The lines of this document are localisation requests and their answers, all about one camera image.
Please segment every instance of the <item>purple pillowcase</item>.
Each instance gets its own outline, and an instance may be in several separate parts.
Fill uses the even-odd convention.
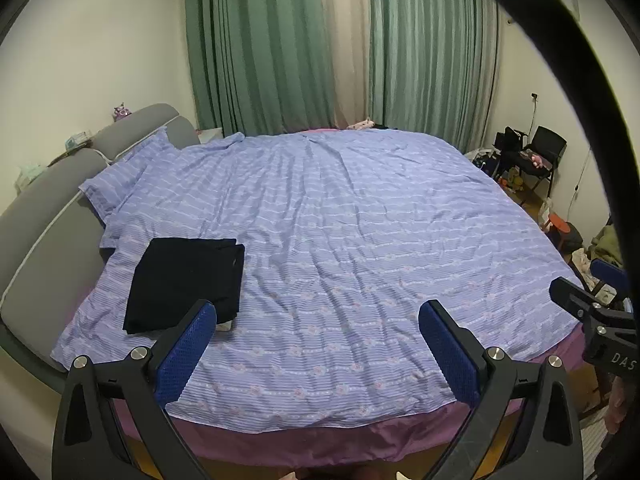
[[[144,180],[145,173],[156,165],[164,165],[174,160],[179,150],[172,145],[161,126],[145,140],[133,147],[120,160],[105,168],[93,178],[80,185],[80,191],[89,199],[98,216],[105,224],[105,235],[101,247],[114,248],[122,225],[118,219],[122,207],[132,196],[133,191]]]

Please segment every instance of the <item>metal screw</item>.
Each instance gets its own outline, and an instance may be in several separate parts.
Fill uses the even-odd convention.
[[[562,366],[562,359],[557,355],[550,355],[547,361],[549,361],[549,364],[552,365],[553,368],[559,368]]]
[[[502,361],[504,359],[504,351],[502,350],[502,348],[498,348],[497,346],[488,348],[486,352],[491,359],[494,359],[496,361]]]
[[[81,355],[74,359],[74,368],[84,368],[86,366],[86,357]]]
[[[131,351],[131,358],[139,361],[146,357],[146,348],[143,346],[137,346]]]

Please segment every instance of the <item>gray upholstered headboard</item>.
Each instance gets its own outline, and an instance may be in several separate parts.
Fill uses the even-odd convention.
[[[164,124],[177,148],[198,143],[171,106],[143,108],[47,168],[0,216],[0,346],[54,390],[66,372],[49,353],[108,257],[98,248],[104,227],[78,186]]]

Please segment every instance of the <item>red stool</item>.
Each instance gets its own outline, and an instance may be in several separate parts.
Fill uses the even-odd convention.
[[[556,247],[559,251],[562,248],[566,235],[571,231],[571,228],[567,222],[562,220],[556,213],[549,214],[549,220],[546,221],[543,228],[545,231],[548,230],[549,224],[558,229],[558,232],[560,233],[560,242],[558,243],[558,247]]]

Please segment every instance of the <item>bed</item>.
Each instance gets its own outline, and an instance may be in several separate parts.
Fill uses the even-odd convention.
[[[234,328],[167,406],[206,458],[333,465],[450,440],[466,409],[417,330],[428,299],[513,358],[581,362],[576,323],[548,296],[553,278],[573,273],[442,140],[350,130],[199,145],[167,105],[106,128],[2,215],[3,347],[60,390],[79,354],[104,362],[150,346],[153,334],[127,335],[122,319],[155,237],[246,247]]]

